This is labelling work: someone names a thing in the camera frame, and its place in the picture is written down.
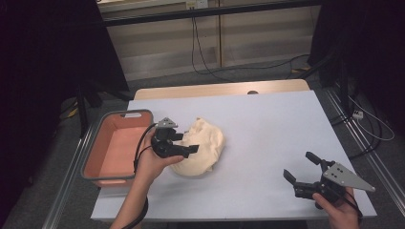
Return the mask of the white wall outlet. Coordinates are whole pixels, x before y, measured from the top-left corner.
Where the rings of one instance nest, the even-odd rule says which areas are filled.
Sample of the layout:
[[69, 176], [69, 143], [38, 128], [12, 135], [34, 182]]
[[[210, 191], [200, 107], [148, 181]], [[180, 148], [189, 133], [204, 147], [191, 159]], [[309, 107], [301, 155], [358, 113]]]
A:
[[208, 0], [186, 0], [185, 5], [188, 10], [207, 9]]

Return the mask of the aluminium frame rail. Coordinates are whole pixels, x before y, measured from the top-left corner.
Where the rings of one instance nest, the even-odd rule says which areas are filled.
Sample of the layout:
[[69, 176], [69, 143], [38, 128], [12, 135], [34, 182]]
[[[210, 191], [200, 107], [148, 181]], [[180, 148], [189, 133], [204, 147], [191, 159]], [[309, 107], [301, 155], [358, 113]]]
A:
[[42, 229], [96, 228], [97, 222], [91, 219], [91, 214], [99, 189], [81, 175], [91, 139], [91, 132], [87, 131], [78, 140]]
[[405, 223], [405, 137], [362, 94], [349, 101], [361, 120], [343, 115], [336, 89], [321, 90], [319, 99], [355, 172], [375, 187], [368, 197], [378, 216]]

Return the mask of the beige cabinet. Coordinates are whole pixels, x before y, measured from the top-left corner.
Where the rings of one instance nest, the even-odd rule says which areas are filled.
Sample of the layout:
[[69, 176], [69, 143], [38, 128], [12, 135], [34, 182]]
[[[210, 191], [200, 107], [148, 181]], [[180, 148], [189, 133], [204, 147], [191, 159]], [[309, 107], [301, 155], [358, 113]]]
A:
[[320, 8], [304, 7], [112, 27], [128, 81], [307, 54]]

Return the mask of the person's right hand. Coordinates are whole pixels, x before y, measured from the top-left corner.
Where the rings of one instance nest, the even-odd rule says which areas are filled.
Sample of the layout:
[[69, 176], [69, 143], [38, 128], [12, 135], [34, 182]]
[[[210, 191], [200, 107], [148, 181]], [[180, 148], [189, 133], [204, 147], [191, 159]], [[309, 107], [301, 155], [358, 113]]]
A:
[[329, 215], [330, 229], [360, 229], [358, 213], [347, 202], [331, 204], [318, 193], [312, 197]]

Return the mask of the person's left hand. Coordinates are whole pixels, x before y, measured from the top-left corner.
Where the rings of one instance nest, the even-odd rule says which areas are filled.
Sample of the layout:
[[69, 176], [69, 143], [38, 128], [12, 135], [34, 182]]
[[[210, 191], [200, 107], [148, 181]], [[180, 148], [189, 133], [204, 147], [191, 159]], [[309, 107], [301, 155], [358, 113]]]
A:
[[157, 156], [150, 147], [151, 138], [149, 136], [144, 140], [144, 144], [149, 148], [139, 157], [139, 165], [135, 173], [134, 182], [151, 185], [164, 168], [184, 160], [183, 156], [170, 156], [167, 158]]

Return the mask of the orange basket with grey rim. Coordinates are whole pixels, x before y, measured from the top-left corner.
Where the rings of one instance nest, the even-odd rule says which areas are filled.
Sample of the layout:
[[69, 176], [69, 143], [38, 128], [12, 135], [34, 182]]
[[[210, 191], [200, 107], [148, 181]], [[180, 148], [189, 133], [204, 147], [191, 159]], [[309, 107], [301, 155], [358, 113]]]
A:
[[135, 176], [133, 163], [140, 138], [152, 123], [148, 110], [104, 115], [89, 142], [82, 177], [101, 188], [129, 186]]

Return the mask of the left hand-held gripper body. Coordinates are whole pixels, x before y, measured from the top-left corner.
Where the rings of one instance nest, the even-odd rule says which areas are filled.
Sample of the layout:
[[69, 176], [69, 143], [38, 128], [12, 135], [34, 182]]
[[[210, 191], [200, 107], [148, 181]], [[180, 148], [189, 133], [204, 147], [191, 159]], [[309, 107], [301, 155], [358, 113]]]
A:
[[174, 134], [177, 134], [177, 127], [178, 125], [168, 117], [165, 117], [157, 123], [151, 143], [154, 152], [159, 157], [181, 156], [182, 146], [175, 145], [174, 141], [171, 139]]

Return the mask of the black tripod stand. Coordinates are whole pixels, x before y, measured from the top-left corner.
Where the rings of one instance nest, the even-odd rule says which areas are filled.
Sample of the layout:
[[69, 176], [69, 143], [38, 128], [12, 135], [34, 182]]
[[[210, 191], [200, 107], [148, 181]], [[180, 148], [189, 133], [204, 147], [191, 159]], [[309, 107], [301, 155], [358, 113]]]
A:
[[131, 97], [121, 91], [113, 90], [95, 81], [82, 81], [77, 85], [76, 102], [80, 120], [80, 136], [84, 137], [89, 129], [86, 104], [93, 108], [102, 105], [100, 92], [107, 93], [123, 101], [130, 101]]
[[299, 79], [307, 79], [314, 73], [318, 73], [322, 87], [337, 85], [339, 89], [338, 98], [345, 117], [351, 117], [352, 111], [349, 105], [348, 72], [347, 65], [340, 54], [329, 53], [309, 70], [301, 73]]

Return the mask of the cream cloth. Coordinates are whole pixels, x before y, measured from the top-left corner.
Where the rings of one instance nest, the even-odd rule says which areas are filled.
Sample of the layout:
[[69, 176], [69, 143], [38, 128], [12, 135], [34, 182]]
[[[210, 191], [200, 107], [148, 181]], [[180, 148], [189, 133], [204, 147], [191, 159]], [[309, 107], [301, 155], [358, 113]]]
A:
[[212, 170], [224, 149], [225, 137], [219, 127], [198, 117], [176, 145], [199, 146], [196, 153], [170, 166], [180, 176], [195, 177]]

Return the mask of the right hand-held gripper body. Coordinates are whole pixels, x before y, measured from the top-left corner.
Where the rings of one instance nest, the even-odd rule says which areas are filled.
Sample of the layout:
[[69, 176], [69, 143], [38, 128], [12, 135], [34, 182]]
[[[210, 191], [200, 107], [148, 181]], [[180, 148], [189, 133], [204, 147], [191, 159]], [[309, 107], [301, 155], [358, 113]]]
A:
[[347, 187], [367, 192], [375, 191], [370, 183], [338, 162], [314, 160], [313, 163], [321, 167], [321, 178], [313, 183], [294, 180], [294, 195], [297, 198], [312, 199], [312, 195], [318, 193], [329, 203], [335, 203], [338, 200], [346, 200]]

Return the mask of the black curtain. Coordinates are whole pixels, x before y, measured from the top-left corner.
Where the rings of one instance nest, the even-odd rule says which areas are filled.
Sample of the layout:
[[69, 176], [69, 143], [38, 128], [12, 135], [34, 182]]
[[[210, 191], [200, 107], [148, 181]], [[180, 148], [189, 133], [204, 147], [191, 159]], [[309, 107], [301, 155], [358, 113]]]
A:
[[61, 103], [126, 79], [96, 0], [0, 0], [0, 224], [46, 156]]
[[405, 135], [405, 0], [328, 0], [321, 6], [308, 63], [339, 52], [348, 74]]

